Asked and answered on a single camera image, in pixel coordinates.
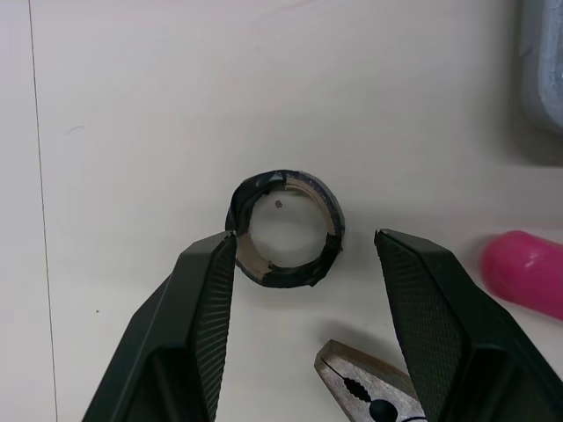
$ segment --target black electrical tape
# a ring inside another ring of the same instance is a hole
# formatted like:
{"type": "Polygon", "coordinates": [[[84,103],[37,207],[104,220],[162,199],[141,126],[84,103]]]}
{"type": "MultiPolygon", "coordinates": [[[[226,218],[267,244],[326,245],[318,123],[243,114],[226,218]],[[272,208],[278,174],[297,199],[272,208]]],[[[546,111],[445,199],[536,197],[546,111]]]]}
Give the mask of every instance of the black electrical tape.
{"type": "Polygon", "coordinates": [[[342,251],[344,215],[333,193],[319,179],[302,171],[269,171],[248,178],[233,193],[225,229],[237,232],[237,265],[252,281],[264,287],[314,286],[326,276],[342,251]],[[248,233],[254,204],[262,195],[275,190],[297,190],[306,194],[325,217],[325,247],[316,259],[302,266],[280,267],[265,260],[248,233]]]}

